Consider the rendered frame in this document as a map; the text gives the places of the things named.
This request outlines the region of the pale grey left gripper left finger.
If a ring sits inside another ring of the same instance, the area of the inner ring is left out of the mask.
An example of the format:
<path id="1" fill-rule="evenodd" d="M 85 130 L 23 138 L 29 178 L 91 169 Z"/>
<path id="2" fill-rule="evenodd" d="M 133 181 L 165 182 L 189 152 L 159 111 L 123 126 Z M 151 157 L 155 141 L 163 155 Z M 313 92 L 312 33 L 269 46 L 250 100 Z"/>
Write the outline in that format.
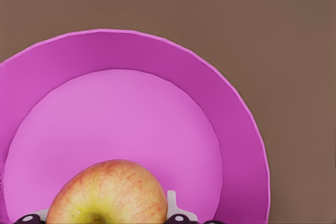
<path id="1" fill-rule="evenodd" d="M 32 212 L 20 217 L 15 224 L 46 224 L 49 208 Z"/>

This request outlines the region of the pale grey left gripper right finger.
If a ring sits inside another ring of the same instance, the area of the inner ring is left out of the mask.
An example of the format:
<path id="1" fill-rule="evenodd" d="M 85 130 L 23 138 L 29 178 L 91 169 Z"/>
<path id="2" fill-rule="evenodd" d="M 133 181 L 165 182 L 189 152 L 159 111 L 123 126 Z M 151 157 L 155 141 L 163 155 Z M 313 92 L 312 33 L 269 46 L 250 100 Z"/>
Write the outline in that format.
<path id="1" fill-rule="evenodd" d="M 167 191 L 167 220 L 166 224 L 198 224 L 196 214 L 182 210 L 177 206 L 176 192 Z"/>

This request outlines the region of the red-yellow apple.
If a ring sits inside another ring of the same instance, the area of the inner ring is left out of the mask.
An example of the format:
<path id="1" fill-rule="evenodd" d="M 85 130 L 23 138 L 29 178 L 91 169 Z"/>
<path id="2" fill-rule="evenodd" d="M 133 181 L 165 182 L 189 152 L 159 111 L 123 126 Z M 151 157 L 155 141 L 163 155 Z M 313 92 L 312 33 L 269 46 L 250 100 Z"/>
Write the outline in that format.
<path id="1" fill-rule="evenodd" d="M 163 224 L 168 203 L 158 179 L 126 160 L 92 165 L 67 182 L 46 224 Z"/>

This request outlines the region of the pink plate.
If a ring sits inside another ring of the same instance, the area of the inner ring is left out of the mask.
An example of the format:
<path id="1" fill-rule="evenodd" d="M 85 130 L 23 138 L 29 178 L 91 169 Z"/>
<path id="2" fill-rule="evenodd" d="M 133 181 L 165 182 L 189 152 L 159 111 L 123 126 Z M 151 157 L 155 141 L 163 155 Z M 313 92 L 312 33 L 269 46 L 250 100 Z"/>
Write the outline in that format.
<path id="1" fill-rule="evenodd" d="M 49 207 L 72 176 L 109 159 L 146 167 L 201 222 L 267 224 L 270 175 L 255 120 L 192 51 L 98 29 L 0 63 L 0 223 Z"/>

